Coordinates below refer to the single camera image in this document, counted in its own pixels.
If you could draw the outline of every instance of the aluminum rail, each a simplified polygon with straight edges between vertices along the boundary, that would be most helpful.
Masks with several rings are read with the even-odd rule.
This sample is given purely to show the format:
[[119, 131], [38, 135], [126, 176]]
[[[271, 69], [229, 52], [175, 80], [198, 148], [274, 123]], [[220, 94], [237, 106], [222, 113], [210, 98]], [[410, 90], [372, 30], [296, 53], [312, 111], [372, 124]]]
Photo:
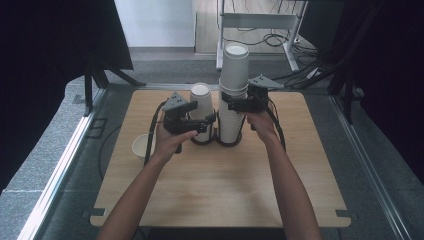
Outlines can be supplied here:
[[[95, 105], [97, 105], [97, 103], [102, 100], [105, 91], [106, 90], [104, 89], [97, 90], [96, 96], [94, 97]], [[38, 199], [24, 227], [22, 228], [18, 239], [35, 238], [41, 224], [43, 223], [47, 215], [50, 205], [53, 202], [63, 179], [65, 178], [67, 170], [74, 159], [79, 144], [83, 140], [85, 133], [87, 132], [88, 127], [90, 126], [93, 120], [93, 116], [96, 113], [96, 110], [97, 108], [95, 107], [87, 117], [81, 118], [74, 134], [72, 135], [68, 145], [66, 146], [62, 156], [60, 157], [56, 168], [54, 169], [49, 181], [47, 182], [46, 187], [41, 193], [40, 198]]]
[[368, 156], [364, 146], [362, 145], [361, 139], [358, 137], [358, 134], [356, 133], [353, 125], [349, 124], [349, 122], [345, 118], [340, 100], [338, 99], [338, 97], [330, 95], [330, 101], [339, 117], [339, 120], [346, 132], [350, 143], [352, 144], [356, 155], [358, 156], [362, 169], [364, 170], [365, 175], [368, 178], [371, 188], [374, 190], [374, 193], [381, 205], [381, 208], [383, 209], [384, 214], [387, 217], [390, 226], [392, 227], [393, 232], [396, 235], [396, 238], [402, 240], [411, 239], [411, 236], [409, 235], [409, 232], [406, 229], [402, 217], [400, 216], [399, 211], [397, 210], [386, 187], [378, 176], [378, 173], [374, 168], [370, 157]]

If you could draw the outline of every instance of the gray floor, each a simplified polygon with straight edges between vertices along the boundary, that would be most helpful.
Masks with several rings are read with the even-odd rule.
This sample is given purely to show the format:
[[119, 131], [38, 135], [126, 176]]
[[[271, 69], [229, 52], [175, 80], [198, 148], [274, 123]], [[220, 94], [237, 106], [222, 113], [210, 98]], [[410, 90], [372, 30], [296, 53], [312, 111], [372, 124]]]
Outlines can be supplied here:
[[[196, 55], [192, 49], [163, 48], [132, 49], [131, 55], [135, 69], [125, 72], [144, 82], [218, 83], [219, 72], [214, 69], [213, 55]], [[267, 77], [274, 78], [290, 72], [283, 55], [255, 55], [252, 56], [251, 63], [253, 64], [250, 77], [263, 73]], [[102, 182], [102, 175], [107, 168], [119, 126], [125, 116], [131, 94], [135, 90], [112, 73], [108, 72], [107, 75], [111, 85], [105, 101], [101, 103], [103, 107], [96, 116], [98, 121], [84, 139], [83, 150], [78, 152], [64, 184], [60, 186], [37, 239], [93, 239], [97, 234], [98, 229], [89, 223], [89, 215]], [[349, 209], [352, 224], [347, 228], [322, 229], [324, 239], [398, 239], [326, 93], [328, 82], [329, 79], [326, 79], [301, 92], [305, 96]], [[16, 239], [34, 208], [84, 112], [83, 87], [82, 78], [68, 85], [65, 100], [49, 128], [2, 193], [0, 239]], [[404, 220], [411, 239], [423, 239], [422, 184], [390, 141], [367, 117], [359, 102], [354, 102], [352, 116], [353, 126]], [[188, 232], [172, 234], [187, 236]]]

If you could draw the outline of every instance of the human hand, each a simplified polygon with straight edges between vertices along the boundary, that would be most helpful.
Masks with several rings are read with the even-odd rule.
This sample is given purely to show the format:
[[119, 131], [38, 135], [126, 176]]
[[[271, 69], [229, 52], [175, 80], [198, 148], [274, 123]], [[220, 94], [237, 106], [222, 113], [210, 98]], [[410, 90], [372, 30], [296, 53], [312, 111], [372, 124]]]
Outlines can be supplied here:
[[168, 162], [174, 155], [178, 148], [178, 145], [185, 142], [188, 139], [195, 137], [198, 133], [196, 130], [182, 133], [180, 135], [174, 135], [168, 132], [163, 127], [164, 113], [160, 117], [160, 122], [156, 127], [156, 145], [154, 155], [157, 155], [160, 159]]
[[246, 120], [248, 123], [252, 124], [255, 127], [256, 133], [258, 137], [266, 142], [272, 137], [277, 137], [274, 128], [274, 122], [266, 111], [262, 111], [259, 113], [243, 113], [246, 115]]

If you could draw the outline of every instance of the wooden table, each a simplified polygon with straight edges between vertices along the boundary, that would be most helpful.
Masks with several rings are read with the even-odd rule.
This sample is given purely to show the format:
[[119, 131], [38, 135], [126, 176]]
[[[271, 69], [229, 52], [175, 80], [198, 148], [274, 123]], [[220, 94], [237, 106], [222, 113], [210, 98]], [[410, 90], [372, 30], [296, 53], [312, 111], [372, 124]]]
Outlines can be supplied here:
[[[132, 143], [148, 132], [157, 106], [172, 93], [134, 92], [94, 206], [105, 209], [105, 215], [91, 216], [93, 225], [104, 223], [142, 169]], [[190, 99], [190, 91], [178, 93]], [[346, 206], [303, 95], [279, 92], [270, 97], [277, 106], [287, 153], [306, 187], [319, 226], [349, 226], [350, 218], [336, 214]], [[212, 91], [212, 99], [218, 109], [217, 91]], [[140, 226], [281, 227], [265, 147], [250, 125], [245, 124], [242, 133], [235, 147], [184, 143], [183, 152], [163, 169]]]

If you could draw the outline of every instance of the wire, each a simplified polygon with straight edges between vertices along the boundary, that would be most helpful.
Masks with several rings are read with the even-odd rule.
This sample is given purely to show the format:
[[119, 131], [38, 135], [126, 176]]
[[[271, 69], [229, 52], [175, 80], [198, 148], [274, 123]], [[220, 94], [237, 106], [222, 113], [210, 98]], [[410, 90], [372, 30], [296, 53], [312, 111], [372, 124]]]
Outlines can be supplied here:
[[315, 61], [309, 63], [306, 67], [302, 68], [301, 70], [299, 70], [297, 72], [290, 73], [290, 74], [285, 75], [285, 76], [282, 76], [282, 77], [272, 78], [271, 80], [274, 80], [275, 81], [275, 80], [280, 80], [280, 79], [284, 79], [284, 78], [287, 78], [287, 77], [298, 75], [298, 74], [302, 73], [303, 71], [305, 71], [308, 67], [312, 66], [312, 64], [314, 64], [316, 61], [318, 61], [318, 59], [316, 59]]
[[102, 142], [102, 145], [100, 146], [99, 149], [99, 154], [98, 154], [98, 158], [97, 158], [97, 164], [98, 164], [98, 168], [99, 168], [99, 174], [100, 174], [100, 178], [103, 180], [104, 175], [102, 172], [102, 152], [103, 152], [103, 148], [107, 142], [107, 140], [110, 138], [110, 136], [112, 136], [112, 134], [114, 132], [116, 132], [118, 129], [120, 129], [122, 127], [122, 124], [117, 126], [115, 129], [113, 129], [105, 138], [105, 140]]
[[275, 103], [269, 97], [268, 97], [268, 101], [270, 101], [272, 103], [272, 106], [274, 107], [275, 117], [277, 118], [277, 120], [280, 120], [280, 118], [278, 117], [277, 107], [275, 106]]
[[278, 135], [280, 137], [281, 145], [283, 146], [284, 150], [286, 150], [286, 140], [284, 138], [283, 129], [280, 126], [279, 120], [275, 117], [274, 113], [269, 109], [269, 107], [261, 100], [261, 98], [254, 92], [250, 92], [262, 105], [262, 107], [265, 109], [265, 111], [268, 113], [268, 115], [271, 117], [272, 121], [274, 122], [275, 129], [277, 129]]
[[149, 137], [147, 139], [146, 155], [144, 155], [144, 166], [146, 166], [146, 164], [149, 162], [150, 152], [152, 151], [153, 134], [156, 127], [156, 122], [158, 120], [159, 111], [163, 107], [163, 105], [165, 105], [165, 103], [166, 101], [161, 102], [158, 108], [156, 109], [155, 115], [153, 115], [152, 122], [150, 124], [150, 129], [149, 129]]

